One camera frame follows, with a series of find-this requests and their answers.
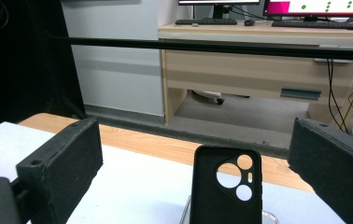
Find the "monitor screen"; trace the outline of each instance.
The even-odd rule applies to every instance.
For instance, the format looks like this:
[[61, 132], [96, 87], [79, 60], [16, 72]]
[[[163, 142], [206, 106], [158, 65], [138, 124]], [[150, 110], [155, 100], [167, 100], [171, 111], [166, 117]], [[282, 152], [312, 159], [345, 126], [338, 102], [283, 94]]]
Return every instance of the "monitor screen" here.
[[261, 0], [178, 0], [180, 6], [200, 6], [200, 5], [246, 5], [258, 4]]
[[265, 0], [264, 16], [353, 17], [353, 0]]

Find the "black phone case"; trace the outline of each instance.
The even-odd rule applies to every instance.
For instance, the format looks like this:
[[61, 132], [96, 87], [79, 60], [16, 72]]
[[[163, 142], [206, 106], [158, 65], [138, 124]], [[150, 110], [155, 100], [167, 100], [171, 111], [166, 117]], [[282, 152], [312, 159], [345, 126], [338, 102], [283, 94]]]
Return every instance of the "black phone case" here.
[[[238, 158], [252, 159], [250, 168], [238, 165]], [[237, 166], [241, 181], [236, 187], [225, 188], [217, 178], [224, 163]], [[251, 197], [241, 200], [237, 191], [249, 188]], [[190, 224], [261, 224], [261, 155], [252, 149], [201, 146], [194, 157], [191, 191]]]

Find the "black keyboard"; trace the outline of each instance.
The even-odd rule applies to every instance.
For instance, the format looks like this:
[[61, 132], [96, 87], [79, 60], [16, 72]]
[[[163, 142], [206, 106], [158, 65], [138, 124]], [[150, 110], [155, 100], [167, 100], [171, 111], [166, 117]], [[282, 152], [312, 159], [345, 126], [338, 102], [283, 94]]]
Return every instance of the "black keyboard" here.
[[237, 21], [234, 19], [212, 19], [212, 18], [205, 18], [200, 20], [177, 20], [176, 25], [192, 25], [192, 24], [199, 24], [199, 25], [236, 25]]
[[274, 27], [353, 29], [353, 23], [337, 21], [274, 21]]

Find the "black horizontal bar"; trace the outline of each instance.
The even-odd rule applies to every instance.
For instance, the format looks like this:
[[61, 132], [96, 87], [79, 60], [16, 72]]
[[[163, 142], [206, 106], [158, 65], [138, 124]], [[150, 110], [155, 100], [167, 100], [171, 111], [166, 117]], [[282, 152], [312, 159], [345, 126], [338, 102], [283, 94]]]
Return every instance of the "black horizontal bar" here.
[[305, 46], [249, 44], [235, 42], [197, 42], [177, 40], [133, 40], [62, 37], [48, 35], [51, 40], [68, 42], [71, 45], [101, 46], [133, 49], [174, 49], [236, 54], [271, 55], [298, 58], [353, 60], [353, 49], [328, 49]]

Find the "floor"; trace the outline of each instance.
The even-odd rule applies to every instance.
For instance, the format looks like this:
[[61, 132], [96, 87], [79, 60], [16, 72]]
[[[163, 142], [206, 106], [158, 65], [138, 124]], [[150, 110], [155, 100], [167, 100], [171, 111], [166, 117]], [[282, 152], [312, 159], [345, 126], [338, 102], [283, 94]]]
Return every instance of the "floor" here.
[[255, 148], [287, 158], [296, 117], [308, 118], [307, 103], [223, 94], [215, 99], [190, 91], [170, 123], [163, 118], [86, 105], [103, 124], [216, 146]]

